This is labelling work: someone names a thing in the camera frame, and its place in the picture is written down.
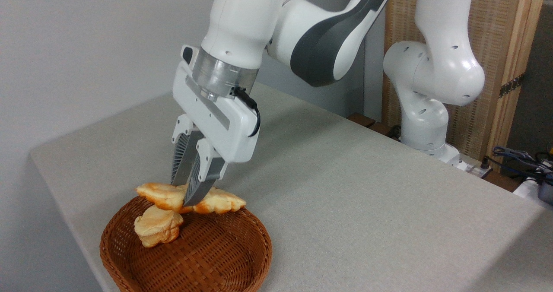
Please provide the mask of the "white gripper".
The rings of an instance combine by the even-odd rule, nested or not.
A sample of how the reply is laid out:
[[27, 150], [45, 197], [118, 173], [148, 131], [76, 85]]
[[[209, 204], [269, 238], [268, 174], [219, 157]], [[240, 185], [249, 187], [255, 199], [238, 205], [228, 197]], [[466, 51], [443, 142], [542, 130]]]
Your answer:
[[190, 79], [191, 72], [190, 64], [182, 60], [172, 86], [172, 96], [185, 114], [177, 118], [172, 133], [171, 184], [180, 186], [188, 181], [185, 207], [203, 200], [226, 162], [251, 160], [257, 144], [257, 135], [251, 136], [257, 125], [255, 111], [238, 98], [205, 98]]

